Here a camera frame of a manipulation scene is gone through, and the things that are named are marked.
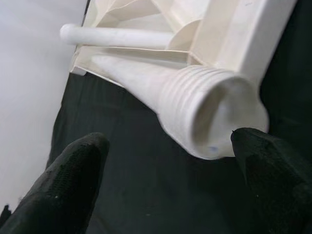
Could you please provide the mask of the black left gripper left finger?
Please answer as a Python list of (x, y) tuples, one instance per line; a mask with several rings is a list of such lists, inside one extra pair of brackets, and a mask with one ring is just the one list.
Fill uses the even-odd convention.
[(70, 143), (0, 225), (0, 234), (85, 234), (109, 146), (102, 133)]

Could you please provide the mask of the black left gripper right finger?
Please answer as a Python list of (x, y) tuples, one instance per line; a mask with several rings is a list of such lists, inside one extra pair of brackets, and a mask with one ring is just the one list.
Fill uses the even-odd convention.
[(312, 164), (286, 141), (254, 128), (233, 131), (231, 142), (261, 234), (312, 234)]

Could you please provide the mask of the white plastic table leg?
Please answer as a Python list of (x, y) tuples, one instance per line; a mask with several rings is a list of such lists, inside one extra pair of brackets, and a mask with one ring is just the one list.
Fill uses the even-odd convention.
[(258, 90), (235, 72), (202, 65), (171, 69), (108, 55), (92, 62), (152, 109), (164, 131), (192, 156), (232, 157), (234, 130), (268, 129)]
[(163, 50), (174, 37), (171, 32), (129, 28), (82, 27), (65, 24), (60, 38), (67, 44)]

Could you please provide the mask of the white plastic children table top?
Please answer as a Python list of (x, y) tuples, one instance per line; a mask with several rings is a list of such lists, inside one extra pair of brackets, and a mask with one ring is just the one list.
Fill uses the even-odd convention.
[(297, 0), (90, 0), (85, 27), (137, 29), (171, 35), (159, 48), (79, 45), (70, 72), (105, 74), (96, 54), (184, 68), (205, 65), (261, 81)]

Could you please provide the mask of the black tablecloth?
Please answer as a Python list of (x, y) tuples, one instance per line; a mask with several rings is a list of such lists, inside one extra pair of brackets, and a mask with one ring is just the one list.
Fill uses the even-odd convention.
[[(261, 85), (270, 134), (312, 164), (312, 0), (298, 0)], [(110, 142), (86, 234), (262, 234), (237, 161), (189, 155), (125, 89), (70, 74), (48, 163), (92, 132)]]

